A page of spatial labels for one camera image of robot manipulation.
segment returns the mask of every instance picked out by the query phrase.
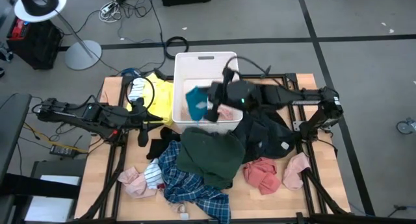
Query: pink cloth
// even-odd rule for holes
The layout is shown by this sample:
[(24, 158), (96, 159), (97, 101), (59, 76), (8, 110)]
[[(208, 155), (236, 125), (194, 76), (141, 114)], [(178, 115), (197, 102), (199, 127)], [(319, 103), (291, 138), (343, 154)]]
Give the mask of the pink cloth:
[(134, 167), (123, 171), (118, 180), (124, 184), (125, 192), (133, 198), (145, 198), (156, 195), (157, 190), (149, 189), (144, 174), (137, 172)]
[(299, 153), (291, 158), (283, 174), (283, 184), (287, 189), (295, 191), (304, 185), (298, 173), (306, 168), (310, 168), (310, 165), (305, 153)]
[(275, 176), (276, 163), (272, 159), (259, 158), (246, 163), (242, 172), (247, 183), (259, 188), (261, 195), (272, 194), (280, 187), (280, 181)]

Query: wheel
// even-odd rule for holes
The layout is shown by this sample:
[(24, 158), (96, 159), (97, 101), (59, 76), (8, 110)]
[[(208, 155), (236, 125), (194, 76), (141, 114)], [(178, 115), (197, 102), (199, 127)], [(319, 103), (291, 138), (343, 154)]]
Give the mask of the wheel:
[(402, 134), (411, 134), (411, 127), (408, 125), (406, 121), (399, 121), (396, 125), (396, 129)]

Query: pile of clothes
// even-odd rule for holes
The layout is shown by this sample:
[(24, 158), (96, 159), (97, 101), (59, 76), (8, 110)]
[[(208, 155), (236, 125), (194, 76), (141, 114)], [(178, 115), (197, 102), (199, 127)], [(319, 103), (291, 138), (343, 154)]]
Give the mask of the pile of clothes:
[(247, 183), (262, 195), (276, 192), (282, 183), (291, 190), (302, 187), (298, 173), (309, 167), (303, 153), (290, 160), (282, 182), (276, 176), (274, 159), (287, 156), (294, 148), (290, 134), (276, 112), (251, 113), (227, 134), (196, 127), (177, 134), (165, 127), (161, 139), (151, 141), (146, 158), (152, 161), (145, 172), (140, 174), (131, 168), (119, 180), (132, 197), (147, 197), (160, 190), (171, 205), (195, 203), (226, 224), (231, 219), (229, 197), (221, 190), (232, 188), (242, 164)]

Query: wooden table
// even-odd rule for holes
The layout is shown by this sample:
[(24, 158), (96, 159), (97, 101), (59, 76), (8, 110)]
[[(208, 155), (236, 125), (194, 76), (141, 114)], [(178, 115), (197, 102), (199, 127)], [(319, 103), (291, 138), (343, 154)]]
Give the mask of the wooden table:
[[(299, 88), (316, 89), (315, 79), (313, 74), (297, 74)], [(121, 90), (120, 77), (107, 77), (103, 85), (101, 93), (101, 101), (108, 101), (110, 105), (117, 105)], [(270, 79), (264, 80), (250, 80), (255, 82), (271, 83)], [(305, 106), (306, 118), (310, 118), (317, 110), (316, 106)], [(300, 115), (295, 109), (296, 120), (300, 120)], [(282, 118), (286, 121), (288, 126), (291, 126), (289, 119), (289, 109), (287, 107), (278, 111)], [(160, 138), (159, 129), (149, 132), (149, 138)], [(127, 156), (125, 159), (124, 169), (132, 166), (136, 167), (139, 172), (143, 172), (149, 160), (146, 155), (150, 148), (150, 142), (146, 147), (139, 147), (137, 145), (138, 131), (130, 131), (129, 141), (127, 144)], [(330, 135), (319, 131), (318, 136), (321, 140), (332, 142)], [(313, 142), (315, 151), (315, 158), (320, 175), (320, 181), (338, 203), (338, 205), (350, 211), (348, 200), (345, 193), (344, 184), (341, 178), (341, 173), (338, 168), (337, 159), (333, 148), (322, 142)], [(75, 217), (82, 216), (96, 200), (100, 193), (105, 179), (105, 172), (107, 168), (107, 160), (109, 157), (109, 145), (102, 145), (95, 150), (87, 159), (84, 171), (83, 182), (77, 203)], [(291, 152), (285, 158), (277, 159), (278, 174), (276, 175), (280, 180), (283, 177), (283, 171), (287, 166), (289, 159), (296, 154), (296, 150)], [(237, 172), (233, 181), (233, 187), (229, 190), (224, 190), (224, 193), (229, 194), (229, 205), (231, 208), (232, 219), (252, 219), (252, 218), (293, 218), (296, 217), (297, 212), (303, 213), (308, 217), (306, 197), (303, 189), (297, 191), (290, 191), (284, 185), (281, 185), (276, 193), (270, 195), (261, 195), (257, 188), (247, 184), (242, 175), (242, 167)], [(316, 212), (320, 212), (317, 193), (315, 187), (310, 183), (313, 203)], [(107, 216), (110, 216), (111, 208), (114, 199), (114, 187), (110, 191), (107, 203)], [(187, 209), (190, 219), (209, 219), (201, 209), (196, 205), (187, 203)], [(151, 220), (178, 220), (179, 215), (171, 211), (167, 205), (165, 198), (161, 193), (154, 197), (144, 199), (130, 198), (122, 188), (120, 196), (120, 204), (118, 210), (118, 221), (151, 221)]]

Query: white cable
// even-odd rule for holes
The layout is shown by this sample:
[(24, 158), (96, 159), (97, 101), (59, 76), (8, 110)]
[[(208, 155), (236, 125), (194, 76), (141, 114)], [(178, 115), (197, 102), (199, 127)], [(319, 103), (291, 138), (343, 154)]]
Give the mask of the white cable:
[(119, 21), (122, 18), (122, 13), (120, 12), (120, 5), (115, 1), (104, 4), (98, 14), (99, 20), (105, 23), (114, 23)]

